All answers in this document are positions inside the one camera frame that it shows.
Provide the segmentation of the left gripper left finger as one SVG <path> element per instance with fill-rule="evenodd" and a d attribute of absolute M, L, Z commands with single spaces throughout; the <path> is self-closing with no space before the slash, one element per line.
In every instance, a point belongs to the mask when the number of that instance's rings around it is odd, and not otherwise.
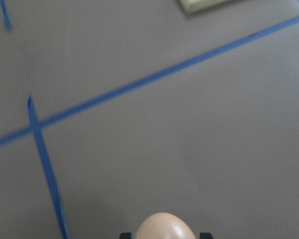
<path fill-rule="evenodd" d="M 132 233 L 131 232 L 120 233 L 120 239 L 132 239 Z"/>

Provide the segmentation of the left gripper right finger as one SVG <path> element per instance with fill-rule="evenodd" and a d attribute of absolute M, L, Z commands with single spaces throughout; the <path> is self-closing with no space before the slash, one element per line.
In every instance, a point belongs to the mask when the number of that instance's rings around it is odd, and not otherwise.
<path fill-rule="evenodd" d="M 213 235 L 211 233 L 200 233 L 200 239 L 213 239 Z"/>

